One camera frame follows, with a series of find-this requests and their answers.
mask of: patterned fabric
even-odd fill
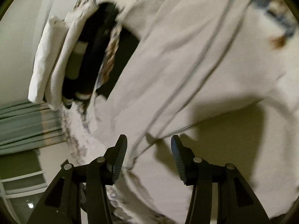
[[[26,101],[0,109],[0,155],[64,141],[59,114],[46,103]]]
[[[78,0],[76,7],[85,4],[87,1],[89,0]],[[123,9],[124,7],[130,6],[138,0],[114,1],[116,5],[120,7],[120,9]],[[284,29],[284,33],[280,37],[271,38],[269,41],[274,48],[283,48],[288,40],[293,37],[295,29],[297,28],[297,22],[286,4],[283,2],[283,0],[252,0],[252,6],[263,11],[267,18],[274,19],[276,23]],[[111,33],[111,40],[106,49],[106,56],[104,58],[97,82],[98,86],[103,84],[109,78],[109,73],[113,68],[115,52],[118,48],[120,31],[121,25],[118,24]],[[93,94],[91,102],[93,102],[93,100],[95,100],[95,94]],[[84,163],[84,157],[87,151],[86,146],[92,146],[92,141],[94,141],[89,133],[89,121],[91,121],[91,119],[88,115],[96,118],[97,112],[95,111],[95,107],[92,107],[92,104],[90,104],[88,108],[87,106],[88,105],[75,103],[75,105],[73,105],[69,111],[64,108],[62,109],[62,127],[67,135],[68,145],[72,150],[73,157],[77,160],[77,164]],[[81,140],[85,141],[86,144],[80,144]],[[123,179],[123,176],[120,176],[120,179],[122,180],[118,180],[118,184],[124,187],[126,183]],[[119,188],[115,186],[109,186],[107,187],[107,194],[112,206],[114,223],[141,223],[138,215],[149,216],[152,223],[156,224],[175,223],[173,220],[156,211],[154,206],[151,208],[144,207],[144,212],[142,214],[131,212],[130,208],[128,207],[130,206],[130,201],[132,201],[132,199],[134,201],[140,200],[138,200],[137,196],[130,198],[129,196],[133,195],[134,193],[129,189],[120,192]]]

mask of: screw head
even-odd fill
[[[201,163],[202,162],[202,158],[197,156],[197,157],[193,158],[193,161],[197,162],[197,163]]]
[[[232,164],[232,163],[228,163],[228,164],[226,165],[226,167],[227,167],[228,169],[230,169],[230,170],[235,169],[235,165]]]
[[[98,163],[102,163],[102,162],[105,162],[105,161],[106,161],[106,159],[103,156],[100,156],[100,157],[97,158]]]
[[[63,166],[63,168],[64,168],[65,170],[69,170],[69,169],[72,168],[72,165],[71,165],[70,163],[67,163],[67,164],[65,164],[65,165]]]

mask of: white wall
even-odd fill
[[[0,21],[0,105],[25,100],[48,16],[64,19],[77,0],[14,0]]]
[[[70,163],[75,163],[66,142],[40,148],[38,159],[42,170],[45,171],[45,178],[48,185],[60,171],[60,165],[66,159]]]
[[[0,21],[0,105],[27,98],[35,21],[42,0],[14,0]]]

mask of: teal curtain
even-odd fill
[[[58,112],[31,102],[0,109],[0,155],[65,141]]]

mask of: crumpled cloth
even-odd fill
[[[269,38],[282,31],[251,0],[140,0],[119,21],[141,40],[108,99],[96,99],[93,136],[106,147],[128,137],[121,178],[138,199],[184,222],[191,188],[170,152],[179,134],[208,162],[234,163],[270,217],[288,211],[299,179],[299,65],[289,56],[298,34],[274,50]],[[145,222],[133,199],[120,207]]]

